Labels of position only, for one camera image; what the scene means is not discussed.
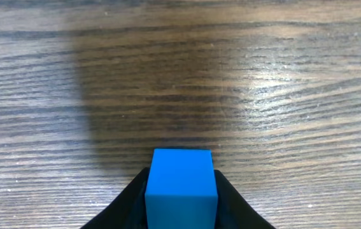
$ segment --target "blue box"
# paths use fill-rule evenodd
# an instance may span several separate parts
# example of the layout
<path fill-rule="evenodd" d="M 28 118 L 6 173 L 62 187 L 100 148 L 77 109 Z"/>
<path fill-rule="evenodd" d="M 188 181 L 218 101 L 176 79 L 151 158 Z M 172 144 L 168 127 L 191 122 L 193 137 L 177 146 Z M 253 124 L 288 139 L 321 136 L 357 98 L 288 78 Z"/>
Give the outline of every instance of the blue box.
<path fill-rule="evenodd" d="M 149 229 L 214 229 L 217 188 L 208 149 L 155 149 L 145 192 Z"/>

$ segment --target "wooden table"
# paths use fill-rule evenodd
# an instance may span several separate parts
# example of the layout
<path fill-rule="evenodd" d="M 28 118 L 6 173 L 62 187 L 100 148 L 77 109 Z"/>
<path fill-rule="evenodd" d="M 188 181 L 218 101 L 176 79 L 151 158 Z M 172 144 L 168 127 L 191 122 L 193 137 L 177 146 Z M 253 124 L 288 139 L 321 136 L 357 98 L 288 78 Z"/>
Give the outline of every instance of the wooden table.
<path fill-rule="evenodd" d="M 361 1 L 0 0 L 0 228 L 79 228 L 158 147 L 361 228 Z"/>

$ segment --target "blue object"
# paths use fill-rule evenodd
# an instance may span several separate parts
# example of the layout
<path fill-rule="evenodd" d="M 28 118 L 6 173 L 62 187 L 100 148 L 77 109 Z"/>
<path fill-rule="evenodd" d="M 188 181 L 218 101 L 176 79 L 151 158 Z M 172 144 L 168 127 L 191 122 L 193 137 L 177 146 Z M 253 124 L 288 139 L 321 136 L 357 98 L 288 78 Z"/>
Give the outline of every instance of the blue object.
<path fill-rule="evenodd" d="M 217 188 L 208 149 L 155 149 L 145 192 L 148 229 L 214 229 Z"/>

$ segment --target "wooden surface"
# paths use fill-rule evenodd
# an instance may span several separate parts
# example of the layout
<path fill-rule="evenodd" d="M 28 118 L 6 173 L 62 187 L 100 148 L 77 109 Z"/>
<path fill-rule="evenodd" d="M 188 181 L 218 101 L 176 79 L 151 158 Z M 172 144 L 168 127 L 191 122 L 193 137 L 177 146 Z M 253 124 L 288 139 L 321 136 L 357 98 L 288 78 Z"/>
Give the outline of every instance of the wooden surface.
<path fill-rule="evenodd" d="M 79 228 L 157 147 L 361 228 L 361 1 L 0 0 L 0 228 Z"/>

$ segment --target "blue cube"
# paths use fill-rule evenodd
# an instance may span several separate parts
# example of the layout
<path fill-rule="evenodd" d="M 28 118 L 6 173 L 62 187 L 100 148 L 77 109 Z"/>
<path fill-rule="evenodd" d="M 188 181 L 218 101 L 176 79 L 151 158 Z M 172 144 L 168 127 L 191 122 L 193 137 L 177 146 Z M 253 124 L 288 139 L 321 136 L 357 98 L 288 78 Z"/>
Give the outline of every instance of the blue cube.
<path fill-rule="evenodd" d="M 149 229 L 214 229 L 217 188 L 208 149 L 155 149 L 145 193 Z"/>

